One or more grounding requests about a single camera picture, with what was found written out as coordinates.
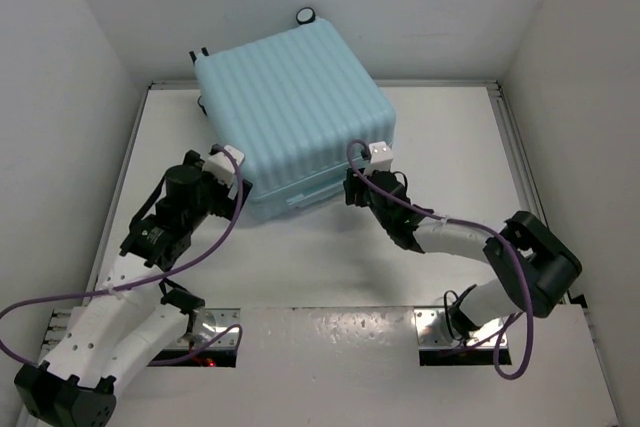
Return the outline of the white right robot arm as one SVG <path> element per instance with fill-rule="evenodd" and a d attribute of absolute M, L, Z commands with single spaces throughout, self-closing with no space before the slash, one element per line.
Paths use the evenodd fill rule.
<path fill-rule="evenodd" d="M 481 262 L 494 279 L 473 284 L 440 314 L 440 344 L 467 341 L 486 323 L 526 311 L 526 287 L 536 318 L 550 315 L 582 273 L 576 255 L 535 215 L 518 211 L 498 234 L 453 221 L 436 220 L 431 209 L 411 203 L 407 186 L 390 171 L 349 168 L 343 182 L 345 203 L 369 209 L 401 249 L 438 253 Z"/>

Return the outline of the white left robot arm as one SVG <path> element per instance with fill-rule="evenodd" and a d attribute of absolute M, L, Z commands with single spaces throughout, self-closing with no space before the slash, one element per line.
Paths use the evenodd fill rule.
<path fill-rule="evenodd" d="M 104 426 L 118 397 L 180 338 L 195 342 L 205 302 L 172 281 L 195 230 L 210 216 L 235 224 L 252 185 L 244 154 L 227 145 L 168 168 L 132 217 L 119 254 L 64 337 L 14 385 L 26 411 L 51 426 Z"/>

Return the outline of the light blue suitcase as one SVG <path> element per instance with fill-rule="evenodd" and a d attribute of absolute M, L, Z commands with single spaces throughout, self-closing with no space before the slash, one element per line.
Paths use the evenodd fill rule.
<path fill-rule="evenodd" d="M 296 27 L 190 54 L 218 141 L 241 151 L 248 209 L 268 221 L 338 194 L 348 144 L 394 139 L 396 111 L 344 39 L 311 7 Z"/>

